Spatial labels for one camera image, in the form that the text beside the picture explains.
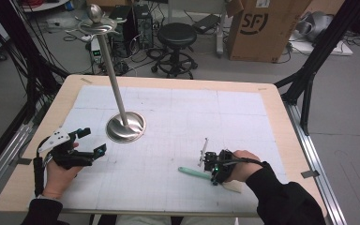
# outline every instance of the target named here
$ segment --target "black sleeve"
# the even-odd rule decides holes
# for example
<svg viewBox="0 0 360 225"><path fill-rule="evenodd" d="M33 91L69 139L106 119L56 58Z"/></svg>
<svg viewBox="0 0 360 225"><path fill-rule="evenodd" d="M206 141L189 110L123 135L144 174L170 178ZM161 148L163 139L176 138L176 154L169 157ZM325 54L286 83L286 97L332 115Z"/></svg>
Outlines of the black sleeve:
<svg viewBox="0 0 360 225"><path fill-rule="evenodd" d="M325 225L321 207L299 184L282 185L267 168L246 183L259 200L257 212L265 225Z"/></svg>
<svg viewBox="0 0 360 225"><path fill-rule="evenodd" d="M63 204L54 200L34 199L22 225L55 225Z"/></svg>

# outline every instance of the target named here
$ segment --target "chair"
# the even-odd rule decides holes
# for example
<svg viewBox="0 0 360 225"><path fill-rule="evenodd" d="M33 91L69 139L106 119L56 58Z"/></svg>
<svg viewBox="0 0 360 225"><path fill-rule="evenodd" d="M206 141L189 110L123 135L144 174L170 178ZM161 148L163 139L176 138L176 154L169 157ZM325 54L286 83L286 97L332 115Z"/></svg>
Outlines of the chair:
<svg viewBox="0 0 360 225"><path fill-rule="evenodd" d="M198 64L185 53L180 52L197 39L197 32L188 24L173 22L162 26L157 32L158 40L166 47L172 49L172 52L162 54L156 64L151 67L151 71L157 72L160 68L167 74L166 78L171 75L177 77L179 74L188 73L189 78L193 80L191 69L198 67Z"/></svg>

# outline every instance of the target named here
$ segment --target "green marker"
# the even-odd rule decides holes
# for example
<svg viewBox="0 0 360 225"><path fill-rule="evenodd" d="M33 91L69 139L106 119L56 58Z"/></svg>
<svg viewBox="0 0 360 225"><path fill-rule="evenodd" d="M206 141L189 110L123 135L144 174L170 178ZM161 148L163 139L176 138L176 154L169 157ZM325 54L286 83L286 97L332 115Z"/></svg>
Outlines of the green marker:
<svg viewBox="0 0 360 225"><path fill-rule="evenodd" d="M187 167L179 167L178 171L181 173L186 173L193 176L198 176L207 180L210 180L212 177L209 174L203 173L203 172L197 172Z"/></svg>

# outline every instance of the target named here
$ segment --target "concrete floor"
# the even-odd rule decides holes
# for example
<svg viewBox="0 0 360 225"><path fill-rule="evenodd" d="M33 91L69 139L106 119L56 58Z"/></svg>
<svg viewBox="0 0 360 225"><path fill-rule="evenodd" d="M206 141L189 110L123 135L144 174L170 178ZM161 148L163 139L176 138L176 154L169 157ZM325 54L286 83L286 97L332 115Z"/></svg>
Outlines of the concrete floor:
<svg viewBox="0 0 360 225"><path fill-rule="evenodd" d="M188 18L178 18L185 22ZM44 34L47 44L67 70L77 73L90 66L88 51L80 41L66 42L63 31ZM196 80L249 83L275 83L297 71L307 56L292 53L285 64L237 62L227 54L214 54L216 38L199 36L186 50L199 64L193 71ZM350 46L352 56L330 56L316 76L309 118L309 131L348 224L360 224L360 47ZM280 61L288 59L284 55ZM132 68L141 63L128 60ZM148 64L131 70L126 76L159 77ZM10 60L0 62L0 136L24 104L24 91ZM9 167L0 181L0 190L10 176ZM24 214L0 213L0 224L20 224ZM63 215L71 224L88 224L87 215Z"/></svg>

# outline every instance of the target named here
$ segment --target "sf logo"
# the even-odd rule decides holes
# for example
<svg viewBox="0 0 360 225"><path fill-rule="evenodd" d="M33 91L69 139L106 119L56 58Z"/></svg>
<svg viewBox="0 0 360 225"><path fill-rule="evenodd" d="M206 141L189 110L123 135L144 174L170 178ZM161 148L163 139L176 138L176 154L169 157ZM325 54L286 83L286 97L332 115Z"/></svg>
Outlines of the sf logo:
<svg viewBox="0 0 360 225"><path fill-rule="evenodd" d="M268 14L246 14L244 17L245 24L242 24L241 34L256 35L261 32L267 24Z"/></svg>

